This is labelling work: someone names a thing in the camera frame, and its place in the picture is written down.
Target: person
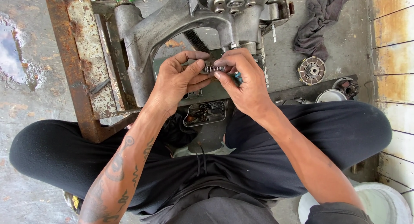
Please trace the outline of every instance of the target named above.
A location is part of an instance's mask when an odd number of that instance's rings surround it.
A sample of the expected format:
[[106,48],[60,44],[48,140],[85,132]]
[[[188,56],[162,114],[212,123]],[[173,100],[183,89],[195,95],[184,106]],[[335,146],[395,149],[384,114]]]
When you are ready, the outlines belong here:
[[[307,224],[368,224],[357,193],[341,170],[384,149],[391,127],[377,108],[356,101],[276,106],[264,73],[246,49],[225,52],[215,66],[239,71],[214,76],[237,110],[226,128],[229,155],[172,158],[157,136],[186,92],[211,81],[199,74],[203,52],[167,59],[130,130],[100,144],[77,123],[44,120],[13,140],[10,162],[22,174],[83,201],[79,223],[119,223],[126,211],[143,223],[272,223],[270,207],[310,192],[319,202]],[[197,61],[182,66],[188,59]]]

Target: metal spring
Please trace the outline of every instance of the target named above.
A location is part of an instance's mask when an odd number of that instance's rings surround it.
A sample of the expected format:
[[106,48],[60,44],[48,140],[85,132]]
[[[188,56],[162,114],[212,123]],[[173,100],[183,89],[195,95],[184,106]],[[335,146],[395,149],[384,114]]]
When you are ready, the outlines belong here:
[[221,66],[221,67],[218,67],[218,66],[206,66],[205,68],[204,68],[204,72],[207,72],[207,73],[212,73],[212,72],[214,72],[214,71],[222,71],[222,72],[224,72],[224,66]]

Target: wooden wall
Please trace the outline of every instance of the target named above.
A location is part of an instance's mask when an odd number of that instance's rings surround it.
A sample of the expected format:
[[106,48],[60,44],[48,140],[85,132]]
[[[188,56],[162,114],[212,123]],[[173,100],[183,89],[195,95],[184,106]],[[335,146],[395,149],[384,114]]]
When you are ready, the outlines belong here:
[[380,153],[380,182],[414,214],[414,0],[370,0],[375,104],[393,129]]

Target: leg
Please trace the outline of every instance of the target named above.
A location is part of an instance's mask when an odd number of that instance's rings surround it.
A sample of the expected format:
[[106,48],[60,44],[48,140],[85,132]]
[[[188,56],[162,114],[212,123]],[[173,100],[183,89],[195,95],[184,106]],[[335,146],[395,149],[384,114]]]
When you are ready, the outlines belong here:
[[[95,178],[120,146],[127,130],[100,144],[82,138],[77,123],[44,120],[23,129],[13,140],[10,162],[22,174],[84,199]],[[196,157],[171,158],[155,141],[130,207],[155,211],[197,171]]]
[[[391,126],[374,106],[354,102],[329,102],[280,106],[305,137],[341,170],[384,149],[391,141]],[[233,183],[252,192],[274,197],[294,197],[306,189],[272,136],[249,116],[235,114],[226,130],[226,145],[236,148],[220,156]]]

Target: clutch plate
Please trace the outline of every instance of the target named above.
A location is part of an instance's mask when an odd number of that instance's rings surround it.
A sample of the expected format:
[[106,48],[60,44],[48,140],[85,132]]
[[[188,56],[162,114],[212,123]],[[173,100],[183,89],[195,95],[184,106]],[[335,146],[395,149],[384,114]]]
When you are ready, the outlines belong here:
[[304,59],[299,65],[296,75],[303,84],[318,84],[325,77],[325,63],[318,57]]

